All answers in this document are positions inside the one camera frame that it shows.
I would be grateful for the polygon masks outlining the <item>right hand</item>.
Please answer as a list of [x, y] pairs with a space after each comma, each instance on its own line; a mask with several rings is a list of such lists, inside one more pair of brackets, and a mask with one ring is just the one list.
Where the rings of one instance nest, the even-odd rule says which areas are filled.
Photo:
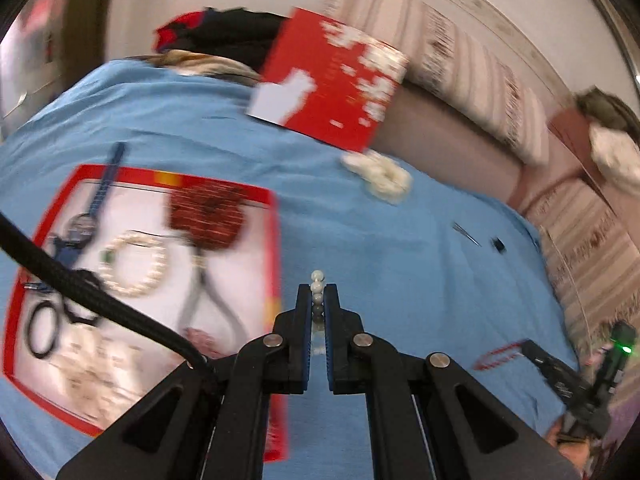
[[563, 419], [562, 417], [560, 417], [547, 431], [546, 435], [544, 436], [544, 440], [546, 440], [552, 446], [552, 448], [555, 448], [562, 456], [569, 460], [578, 471], [578, 474], [583, 477], [587, 469], [593, 445], [596, 443], [596, 441], [592, 439], [575, 442], [560, 441], [559, 435], [562, 427]]

